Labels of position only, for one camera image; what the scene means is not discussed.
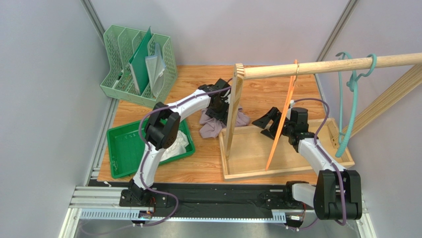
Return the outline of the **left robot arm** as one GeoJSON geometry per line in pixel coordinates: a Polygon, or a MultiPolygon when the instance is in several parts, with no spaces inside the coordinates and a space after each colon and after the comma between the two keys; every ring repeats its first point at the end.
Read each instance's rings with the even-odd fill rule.
{"type": "Polygon", "coordinates": [[[191,95],[168,105],[158,102],[140,122],[139,135],[145,150],[139,168],[129,183],[129,192],[143,200],[151,190],[164,152],[176,141],[181,121],[196,111],[205,109],[209,117],[227,123],[230,85],[219,79],[204,84],[191,95]]]}

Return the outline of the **mauve tank top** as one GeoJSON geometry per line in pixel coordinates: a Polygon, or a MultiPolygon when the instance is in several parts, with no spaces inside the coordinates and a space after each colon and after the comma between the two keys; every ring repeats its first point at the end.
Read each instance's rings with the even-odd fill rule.
{"type": "MultiPolygon", "coordinates": [[[[247,126],[250,123],[250,120],[250,117],[243,112],[243,107],[239,106],[235,126],[247,126]]],[[[202,128],[199,130],[202,138],[216,138],[218,137],[221,130],[226,128],[226,126],[221,121],[207,116],[206,109],[201,110],[199,124],[202,125],[202,128]]]]}

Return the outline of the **teal hanger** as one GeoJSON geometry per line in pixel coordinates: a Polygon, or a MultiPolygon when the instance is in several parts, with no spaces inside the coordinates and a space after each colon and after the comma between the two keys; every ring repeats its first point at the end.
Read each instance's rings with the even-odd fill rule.
{"type": "MultiPolygon", "coordinates": [[[[351,55],[348,52],[339,52],[335,55],[338,57],[339,60],[345,60],[345,59],[352,59],[351,55]]],[[[361,77],[368,77],[371,75],[373,70],[375,69],[376,63],[377,63],[377,56],[376,54],[369,54],[367,58],[372,59],[372,63],[370,65],[370,68],[368,72],[366,73],[360,73],[357,74],[356,70],[352,70],[352,73],[350,75],[349,80],[346,82],[346,86],[349,88],[349,90],[353,93],[353,101],[351,106],[351,112],[350,112],[350,118],[348,127],[346,129],[346,132],[342,132],[341,128],[338,131],[338,143],[339,147],[336,151],[335,157],[340,158],[348,145],[348,142],[350,138],[352,137],[352,131],[355,124],[356,119],[356,111],[357,111],[357,105],[358,105],[358,95],[359,95],[359,88],[358,88],[358,80],[361,77]]],[[[342,73],[338,72],[338,81],[339,81],[339,127],[342,127],[343,122],[343,86],[342,86],[342,73]]]]}

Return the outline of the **orange velvet hanger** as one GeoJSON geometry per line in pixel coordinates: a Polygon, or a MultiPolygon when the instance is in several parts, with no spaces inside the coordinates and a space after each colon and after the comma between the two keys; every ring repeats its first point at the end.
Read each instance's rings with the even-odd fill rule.
{"type": "Polygon", "coordinates": [[[265,171],[267,171],[269,169],[271,161],[274,157],[275,150],[277,148],[278,141],[279,141],[279,138],[281,136],[283,125],[284,125],[284,122],[285,122],[285,119],[286,119],[286,116],[287,116],[287,112],[288,112],[288,109],[289,109],[289,106],[290,106],[290,102],[291,102],[292,97],[293,97],[293,93],[294,93],[294,89],[295,89],[295,83],[296,83],[296,80],[297,80],[297,76],[298,76],[298,73],[299,73],[299,67],[300,67],[300,63],[297,59],[294,60],[294,63],[296,64],[296,74],[293,75],[293,76],[290,76],[289,88],[288,88],[288,91],[287,91],[285,104],[284,104],[284,107],[283,107],[283,110],[282,110],[280,121],[278,123],[278,129],[277,129],[277,132],[276,132],[276,135],[275,135],[275,138],[274,138],[273,145],[271,147],[271,151],[270,151],[270,154],[269,154],[269,157],[268,157],[268,160],[267,160],[265,171]]]}

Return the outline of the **white tank top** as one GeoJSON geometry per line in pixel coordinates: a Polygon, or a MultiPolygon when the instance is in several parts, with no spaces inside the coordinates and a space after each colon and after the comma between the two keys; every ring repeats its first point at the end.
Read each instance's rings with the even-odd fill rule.
{"type": "Polygon", "coordinates": [[[186,134],[179,130],[175,142],[164,152],[160,162],[167,161],[175,156],[186,153],[186,147],[188,145],[188,137],[186,134]]]}

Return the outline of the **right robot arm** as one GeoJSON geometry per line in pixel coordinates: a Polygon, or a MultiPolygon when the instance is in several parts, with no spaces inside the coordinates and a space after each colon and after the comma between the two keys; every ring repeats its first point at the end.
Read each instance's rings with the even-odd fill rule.
{"type": "Polygon", "coordinates": [[[281,135],[304,157],[317,174],[316,185],[289,182],[288,199],[314,208],[320,220],[359,220],[362,217],[361,177],[333,159],[315,133],[309,131],[308,110],[289,108],[281,135]]]}

